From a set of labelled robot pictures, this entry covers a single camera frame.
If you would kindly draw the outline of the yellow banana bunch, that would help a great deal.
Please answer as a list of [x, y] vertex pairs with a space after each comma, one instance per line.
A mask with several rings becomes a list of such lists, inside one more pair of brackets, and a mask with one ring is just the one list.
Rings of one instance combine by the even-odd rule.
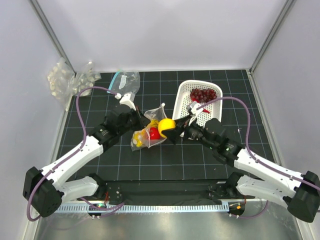
[[145, 148], [145, 147], [150, 148], [151, 146], [159, 143], [159, 141], [162, 138], [158, 140], [150, 140], [150, 136], [149, 136], [149, 129], [151, 127], [158, 128], [158, 123], [159, 123], [158, 120], [152, 119], [151, 122], [147, 125], [147, 127], [145, 127], [142, 130], [135, 131], [133, 133], [131, 142], [130, 142], [130, 146], [133, 151], [141, 148]]

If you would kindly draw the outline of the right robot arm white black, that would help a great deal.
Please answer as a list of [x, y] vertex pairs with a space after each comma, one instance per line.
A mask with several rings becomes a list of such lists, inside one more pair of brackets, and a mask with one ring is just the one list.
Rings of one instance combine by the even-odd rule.
[[320, 178], [316, 173], [293, 171], [259, 156], [228, 137], [218, 119], [212, 118], [201, 127], [192, 116], [177, 120], [165, 118], [157, 128], [159, 134], [173, 144], [184, 136], [209, 148], [220, 163], [258, 178], [234, 173], [225, 183], [225, 192], [230, 198], [239, 195], [261, 198], [286, 208], [307, 223], [313, 222], [320, 211]]

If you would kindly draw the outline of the red apple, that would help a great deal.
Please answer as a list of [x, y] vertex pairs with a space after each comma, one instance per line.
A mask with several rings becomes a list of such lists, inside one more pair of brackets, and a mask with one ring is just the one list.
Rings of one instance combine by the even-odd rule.
[[160, 140], [161, 139], [161, 135], [160, 135], [157, 127], [151, 127], [149, 129], [149, 139], [150, 140]]

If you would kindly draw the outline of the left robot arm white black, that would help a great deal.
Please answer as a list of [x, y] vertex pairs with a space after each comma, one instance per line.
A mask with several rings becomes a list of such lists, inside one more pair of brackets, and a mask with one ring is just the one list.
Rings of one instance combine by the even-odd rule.
[[81, 197], [101, 200], [107, 192], [106, 182], [95, 173], [81, 179], [68, 179], [92, 159], [102, 155], [117, 144], [122, 135], [129, 131], [140, 131], [151, 121], [140, 110], [126, 108], [106, 114], [103, 123], [97, 125], [75, 148], [64, 156], [43, 167], [30, 168], [25, 175], [22, 195], [28, 201], [27, 218], [34, 208], [41, 217], [53, 214], [61, 204]]

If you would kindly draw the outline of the yellow round fruit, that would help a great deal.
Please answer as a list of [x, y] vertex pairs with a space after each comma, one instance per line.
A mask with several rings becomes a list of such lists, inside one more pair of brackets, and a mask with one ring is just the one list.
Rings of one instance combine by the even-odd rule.
[[176, 127], [176, 122], [173, 119], [164, 118], [158, 123], [157, 130], [159, 132], [159, 135], [162, 138], [166, 138], [166, 136], [163, 134], [163, 131], [174, 129], [175, 127]]

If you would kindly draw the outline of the polka dot zip bag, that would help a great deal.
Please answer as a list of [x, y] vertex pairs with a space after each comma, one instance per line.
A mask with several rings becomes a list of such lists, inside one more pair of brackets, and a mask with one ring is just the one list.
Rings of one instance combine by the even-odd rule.
[[166, 140], [166, 138], [162, 137], [158, 131], [159, 122], [167, 118], [165, 105], [165, 103], [162, 103], [158, 108], [147, 110], [144, 113], [144, 116], [150, 120], [150, 123], [142, 130], [133, 133], [130, 141], [132, 151], [138, 151], [143, 148], [149, 149]]

